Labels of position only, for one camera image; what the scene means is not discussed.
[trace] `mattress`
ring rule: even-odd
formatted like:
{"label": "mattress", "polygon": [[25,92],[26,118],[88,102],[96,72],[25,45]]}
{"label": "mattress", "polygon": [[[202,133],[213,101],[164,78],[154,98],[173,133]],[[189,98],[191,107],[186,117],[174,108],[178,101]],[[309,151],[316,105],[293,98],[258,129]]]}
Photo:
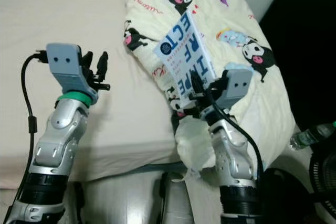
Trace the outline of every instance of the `mattress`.
{"label": "mattress", "polygon": [[[179,160],[164,94],[120,39],[124,17],[124,0],[0,0],[0,188],[18,186],[29,150],[22,64],[50,42],[92,51],[92,66],[103,51],[109,54],[106,83],[111,90],[100,91],[97,104],[90,108],[71,180],[93,180]],[[28,66],[26,79],[38,122],[36,143],[61,87],[48,66],[37,61]]]}

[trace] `black cable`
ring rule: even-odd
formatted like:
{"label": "black cable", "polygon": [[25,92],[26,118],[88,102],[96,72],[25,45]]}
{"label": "black cable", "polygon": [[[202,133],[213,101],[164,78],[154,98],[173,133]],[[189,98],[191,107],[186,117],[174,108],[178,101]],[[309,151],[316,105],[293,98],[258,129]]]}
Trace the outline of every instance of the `black cable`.
{"label": "black cable", "polygon": [[23,96],[25,98],[25,102],[26,102],[27,109],[28,109],[28,115],[29,115],[28,121],[29,121],[30,145],[29,145],[29,154],[28,154],[28,161],[27,161],[26,169],[25,169],[25,172],[24,172],[24,175],[23,175],[23,179],[21,180],[20,186],[19,186],[19,188],[17,190],[17,193],[15,195],[14,201],[16,199],[18,199],[18,197],[20,196],[20,194],[22,192],[23,185],[24,185],[24,183],[26,181],[26,178],[28,176],[29,167],[30,167],[30,164],[31,164],[32,159],[33,159],[34,133],[36,132],[36,130],[35,130],[36,129],[36,125],[33,125],[34,123],[32,121],[36,122],[36,118],[33,116],[33,111],[31,109],[32,106],[30,105],[30,101],[29,101],[28,94],[27,94],[27,89],[26,89],[26,69],[27,69],[27,66],[30,63],[30,61],[37,58],[37,55],[38,54],[34,54],[34,55],[29,56],[25,60],[23,66],[22,66],[22,69],[21,69],[21,86],[22,86],[22,92],[23,92]]}
{"label": "black cable", "polygon": [[215,111],[217,112],[217,114],[224,118],[229,124],[232,125],[233,128],[235,128],[237,131],[239,131],[244,137],[246,137],[247,141],[252,145],[256,156],[257,156],[257,184],[260,185],[261,182],[261,175],[264,172],[264,167],[263,167],[263,161],[261,159],[261,155],[258,149],[258,146],[256,144],[256,142],[254,142],[253,138],[246,132],[244,131],[238,124],[236,124],[234,121],[232,121],[230,119],[230,117],[225,114],[221,108],[218,106],[218,104],[216,103],[215,99],[212,96],[211,93],[211,88],[208,88],[206,90],[206,96],[208,97],[208,99],[211,101],[212,106],[214,107]]}

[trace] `metal bracket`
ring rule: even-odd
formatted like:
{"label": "metal bracket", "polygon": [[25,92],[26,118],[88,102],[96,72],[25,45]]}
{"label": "metal bracket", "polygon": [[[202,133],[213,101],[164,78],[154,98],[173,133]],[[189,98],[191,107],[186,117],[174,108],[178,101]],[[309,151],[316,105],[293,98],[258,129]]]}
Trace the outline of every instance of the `metal bracket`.
{"label": "metal bracket", "polygon": [[[231,108],[236,102],[243,98],[248,91],[253,73],[247,69],[230,69],[226,77],[228,84],[222,95],[216,100],[220,108]],[[205,117],[214,111],[214,107],[208,106],[201,113],[200,117],[205,121]]]}
{"label": "metal bracket", "polygon": [[92,98],[92,104],[97,102],[98,93],[88,85],[82,73],[79,46],[50,43],[47,45],[47,57],[50,71],[62,86],[63,94],[71,90],[81,91]]}

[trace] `white book cover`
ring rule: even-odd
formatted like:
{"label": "white book cover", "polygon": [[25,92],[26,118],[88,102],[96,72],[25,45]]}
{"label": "white book cover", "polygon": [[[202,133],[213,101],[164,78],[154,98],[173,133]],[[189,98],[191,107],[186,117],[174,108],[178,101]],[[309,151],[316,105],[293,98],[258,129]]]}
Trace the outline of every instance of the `white book cover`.
{"label": "white book cover", "polygon": [[189,10],[154,48],[154,53],[174,77],[182,108],[191,103],[188,96],[194,91],[190,74],[192,70],[198,73],[204,88],[216,78],[213,64]]}

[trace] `robotic hand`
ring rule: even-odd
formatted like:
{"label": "robotic hand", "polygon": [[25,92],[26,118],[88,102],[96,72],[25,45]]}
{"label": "robotic hand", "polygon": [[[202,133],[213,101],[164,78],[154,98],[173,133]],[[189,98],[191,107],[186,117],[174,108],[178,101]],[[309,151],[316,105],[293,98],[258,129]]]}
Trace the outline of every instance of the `robotic hand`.
{"label": "robotic hand", "polygon": [[[107,72],[106,52],[99,59],[96,74],[90,70],[92,52],[82,57],[77,45],[48,44],[46,51],[28,59],[34,58],[49,63],[51,72],[62,86],[63,95],[57,99],[55,111],[48,118],[46,132],[36,145],[35,156],[29,170],[27,167],[13,205],[8,208],[5,224],[59,221],[65,212],[63,196],[78,142],[86,130],[89,107],[97,102],[98,90],[110,90],[110,85],[101,83]],[[22,77],[27,101],[24,72]],[[28,119],[29,132],[34,136],[36,118],[32,116],[31,108]]]}
{"label": "robotic hand", "polygon": [[[225,70],[221,78],[204,90],[198,74],[191,73],[195,94],[191,94],[190,99],[196,101],[196,116],[209,125],[208,130],[215,150],[220,201],[223,206],[222,223],[261,222],[258,190],[263,166],[258,147],[253,139],[223,112],[246,95],[252,74],[247,69]],[[227,123],[241,132],[246,139],[234,139]],[[253,146],[258,159],[257,180],[254,179],[253,163],[247,153],[248,142]]]}

